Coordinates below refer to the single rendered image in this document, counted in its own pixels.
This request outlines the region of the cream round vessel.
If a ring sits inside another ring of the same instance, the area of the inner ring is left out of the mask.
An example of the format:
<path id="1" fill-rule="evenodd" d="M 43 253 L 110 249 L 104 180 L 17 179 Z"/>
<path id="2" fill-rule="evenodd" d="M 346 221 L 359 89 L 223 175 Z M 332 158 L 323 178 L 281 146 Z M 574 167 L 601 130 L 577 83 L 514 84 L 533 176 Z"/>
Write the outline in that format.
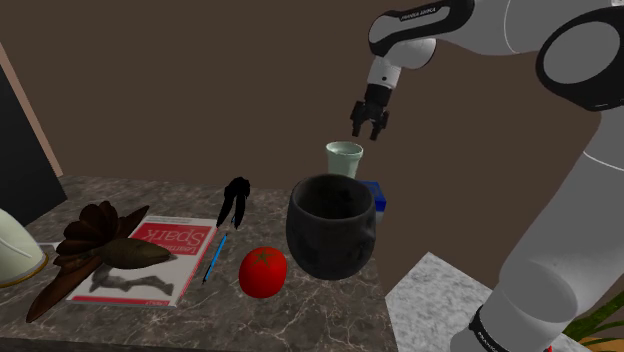
<path id="1" fill-rule="evenodd" d="M 30 233 L 0 208 L 0 288 L 19 284 L 40 272 L 48 263 Z"/>

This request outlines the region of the brown bird figure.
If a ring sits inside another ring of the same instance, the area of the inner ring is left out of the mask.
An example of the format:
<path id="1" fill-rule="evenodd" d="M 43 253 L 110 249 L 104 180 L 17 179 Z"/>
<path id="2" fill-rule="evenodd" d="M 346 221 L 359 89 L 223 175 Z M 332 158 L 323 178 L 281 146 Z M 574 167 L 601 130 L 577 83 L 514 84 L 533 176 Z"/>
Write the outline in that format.
<path id="1" fill-rule="evenodd" d="M 53 261 L 60 270 L 35 298 L 25 321 L 38 319 L 103 264 L 140 269 L 172 259 L 169 250 L 131 237 L 148 209 L 143 206 L 120 216 L 109 201 L 85 206 L 79 218 L 66 226 L 64 240 L 56 247 L 58 257 Z"/>

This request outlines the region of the blue pen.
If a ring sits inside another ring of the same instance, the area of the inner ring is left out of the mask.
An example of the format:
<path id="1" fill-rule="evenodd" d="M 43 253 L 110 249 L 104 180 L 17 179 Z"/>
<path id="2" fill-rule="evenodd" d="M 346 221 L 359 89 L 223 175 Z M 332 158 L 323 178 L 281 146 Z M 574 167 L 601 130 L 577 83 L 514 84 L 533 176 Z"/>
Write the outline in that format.
<path id="1" fill-rule="evenodd" d="M 220 253 L 222 251 L 222 248 L 223 248 L 223 246 L 224 246 L 224 244 L 225 244 L 225 242 L 227 240 L 227 237 L 228 237 L 228 234 L 226 233 L 226 234 L 224 234 L 224 236 L 220 240 L 219 245 L 218 245 L 218 247 L 217 247 L 217 249 L 216 249 L 216 251 L 214 253 L 214 256 L 211 259 L 210 264 L 209 264 L 209 266 L 208 266 L 208 268 L 207 268 L 207 270 L 206 270 L 206 272 L 205 272 L 205 274 L 204 274 L 204 276 L 202 278 L 202 285 L 208 281 L 209 276 L 210 276 L 210 274 L 211 274 L 211 272 L 212 272 L 212 270 L 213 270 L 213 268 L 214 268 L 214 266 L 215 266 L 215 264 L 216 264 L 216 262 L 218 260 L 218 257 L 219 257 L 219 255 L 220 255 Z"/>

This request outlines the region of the red tomato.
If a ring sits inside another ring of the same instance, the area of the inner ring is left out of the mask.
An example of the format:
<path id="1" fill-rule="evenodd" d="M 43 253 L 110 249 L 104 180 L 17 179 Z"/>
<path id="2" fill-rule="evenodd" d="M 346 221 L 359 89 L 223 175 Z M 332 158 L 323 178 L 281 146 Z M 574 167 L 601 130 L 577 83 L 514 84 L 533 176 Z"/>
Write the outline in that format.
<path id="1" fill-rule="evenodd" d="M 283 253 L 273 247 L 250 251 L 239 268 L 241 290 L 252 298 L 269 298 L 284 285 L 288 264 Z"/>

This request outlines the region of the dark doorway with frame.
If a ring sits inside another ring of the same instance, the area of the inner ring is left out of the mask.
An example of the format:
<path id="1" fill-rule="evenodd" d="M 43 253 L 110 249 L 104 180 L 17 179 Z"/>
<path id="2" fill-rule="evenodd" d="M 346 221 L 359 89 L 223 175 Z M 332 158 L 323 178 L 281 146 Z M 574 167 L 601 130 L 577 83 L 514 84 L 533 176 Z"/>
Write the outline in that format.
<path id="1" fill-rule="evenodd" d="M 67 200 L 48 139 L 0 44 L 0 208 L 26 226 Z"/>

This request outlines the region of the blue box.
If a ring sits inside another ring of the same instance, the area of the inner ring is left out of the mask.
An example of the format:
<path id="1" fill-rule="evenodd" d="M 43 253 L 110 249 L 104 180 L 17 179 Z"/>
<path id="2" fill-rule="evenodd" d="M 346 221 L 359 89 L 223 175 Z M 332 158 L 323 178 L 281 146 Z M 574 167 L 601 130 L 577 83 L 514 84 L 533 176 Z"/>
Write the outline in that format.
<path id="1" fill-rule="evenodd" d="M 387 201 L 382 192 L 380 184 L 377 181 L 364 180 L 361 180 L 361 183 L 364 184 L 371 192 L 374 198 L 376 211 L 378 213 L 383 213 L 385 211 Z"/>

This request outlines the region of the red and white book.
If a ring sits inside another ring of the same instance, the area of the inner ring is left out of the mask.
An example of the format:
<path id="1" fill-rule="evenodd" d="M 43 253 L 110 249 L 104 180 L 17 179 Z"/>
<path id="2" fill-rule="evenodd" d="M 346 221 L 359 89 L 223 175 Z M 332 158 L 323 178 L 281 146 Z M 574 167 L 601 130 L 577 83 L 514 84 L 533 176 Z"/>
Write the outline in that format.
<path id="1" fill-rule="evenodd" d="M 131 237 L 170 252 L 154 265 L 118 269 L 103 264 L 71 292 L 71 303 L 175 307 L 216 233 L 214 219 L 147 216 Z"/>

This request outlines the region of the pale green cup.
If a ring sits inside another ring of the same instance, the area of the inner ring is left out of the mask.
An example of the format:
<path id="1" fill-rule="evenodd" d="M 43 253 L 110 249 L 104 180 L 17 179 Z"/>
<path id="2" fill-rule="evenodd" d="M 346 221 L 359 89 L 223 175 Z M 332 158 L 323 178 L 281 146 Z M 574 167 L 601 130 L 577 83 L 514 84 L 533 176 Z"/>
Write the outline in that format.
<path id="1" fill-rule="evenodd" d="M 328 172 L 355 178 L 364 149 L 350 141 L 334 141 L 325 146 Z"/>

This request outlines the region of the grey marble robot stand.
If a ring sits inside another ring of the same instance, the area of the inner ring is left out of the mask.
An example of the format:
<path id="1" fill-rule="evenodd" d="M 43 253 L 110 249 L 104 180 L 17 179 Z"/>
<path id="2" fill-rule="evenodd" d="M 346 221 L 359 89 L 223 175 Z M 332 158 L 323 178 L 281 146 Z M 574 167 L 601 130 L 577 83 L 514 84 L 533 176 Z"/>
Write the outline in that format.
<path id="1" fill-rule="evenodd" d="M 386 296 L 399 352 L 591 352 L 562 334 L 578 312 L 569 285 L 510 259 L 494 289 L 424 255 Z"/>

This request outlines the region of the black round pot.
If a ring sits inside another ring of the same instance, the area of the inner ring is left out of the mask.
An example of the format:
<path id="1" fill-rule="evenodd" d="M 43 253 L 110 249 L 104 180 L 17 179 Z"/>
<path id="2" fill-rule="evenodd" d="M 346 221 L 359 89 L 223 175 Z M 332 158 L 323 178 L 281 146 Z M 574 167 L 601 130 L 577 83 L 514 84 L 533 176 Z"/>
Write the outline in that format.
<path id="1" fill-rule="evenodd" d="M 305 178 L 291 192 L 285 233 L 291 256 L 306 273 L 322 280 L 349 278 L 375 247 L 373 195 L 347 176 Z"/>

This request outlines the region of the green potted plant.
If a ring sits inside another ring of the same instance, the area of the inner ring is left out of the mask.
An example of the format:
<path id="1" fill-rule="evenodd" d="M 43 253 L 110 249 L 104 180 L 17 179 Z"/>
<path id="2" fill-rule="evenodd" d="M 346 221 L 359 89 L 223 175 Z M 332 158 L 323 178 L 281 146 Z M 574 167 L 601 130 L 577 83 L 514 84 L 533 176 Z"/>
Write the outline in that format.
<path id="1" fill-rule="evenodd" d="M 604 324 L 612 314 L 624 307 L 624 291 L 584 318 L 572 321 L 563 331 L 567 337 L 589 348 L 592 352 L 624 352 L 624 337 L 595 338 L 594 334 L 624 326 L 624 320 Z"/>

